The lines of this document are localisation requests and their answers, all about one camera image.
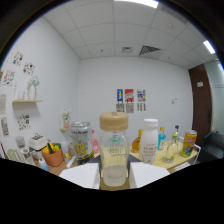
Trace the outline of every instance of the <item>jar lid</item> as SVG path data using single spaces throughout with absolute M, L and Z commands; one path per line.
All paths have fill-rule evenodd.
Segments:
M 144 125 L 148 126 L 148 127 L 157 127 L 158 126 L 158 120 L 157 119 L 152 119 L 152 118 L 144 119 Z
M 100 115 L 100 128 L 104 131 L 123 131 L 128 128 L 128 114 L 105 112 Z

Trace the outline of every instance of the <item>orange can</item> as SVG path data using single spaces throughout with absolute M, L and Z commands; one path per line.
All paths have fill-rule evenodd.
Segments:
M 183 147 L 180 155 L 183 157 L 189 157 L 194 149 L 194 144 L 196 142 L 197 132 L 194 130 L 188 130 L 185 133 L 185 138 L 183 142 Z

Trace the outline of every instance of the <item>plastic bottle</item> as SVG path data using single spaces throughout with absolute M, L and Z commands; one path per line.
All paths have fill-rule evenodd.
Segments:
M 158 147 L 158 120 L 144 119 L 144 128 L 140 140 L 139 159 L 148 164 L 153 164 Z
M 106 112 L 100 115 L 103 130 L 99 141 L 103 181 L 107 186 L 121 186 L 126 181 L 129 144 L 125 136 L 128 114 Z
M 164 135 L 164 127 L 160 127 L 160 131 L 162 131 L 163 133 L 159 134 L 159 142 L 158 142 L 158 148 L 157 150 L 163 150 L 164 148 L 164 143 L 166 140 L 166 135 Z
M 42 157 L 38 160 L 39 164 L 40 164 L 40 168 L 45 170 L 45 171 L 49 171 L 48 165 L 45 162 L 45 159 Z
M 172 135 L 172 141 L 167 146 L 167 152 L 164 161 L 166 163 L 173 163 L 175 154 L 177 154 L 178 146 L 177 146 L 177 134 Z
M 132 149 L 133 149 L 134 152 L 139 152 L 139 145 L 140 145 L 142 132 L 143 132 L 142 129 L 138 130 L 138 137 L 132 143 Z
M 96 154 L 99 152 L 99 144 L 95 138 L 92 138 L 92 139 L 93 139 L 93 151 L 94 151 L 94 154 Z

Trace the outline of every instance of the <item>white cap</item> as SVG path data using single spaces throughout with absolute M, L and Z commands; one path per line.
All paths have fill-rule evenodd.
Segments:
M 158 126 L 158 120 L 157 119 L 152 119 L 152 118 L 144 119 L 144 125 L 145 126 L 150 126 L 150 127 L 157 127 Z

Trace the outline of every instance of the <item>white bottle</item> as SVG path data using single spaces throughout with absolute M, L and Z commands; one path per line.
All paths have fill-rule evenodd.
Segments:
M 158 147 L 158 120 L 144 119 L 144 129 L 140 140 L 139 159 L 148 164 L 153 164 Z

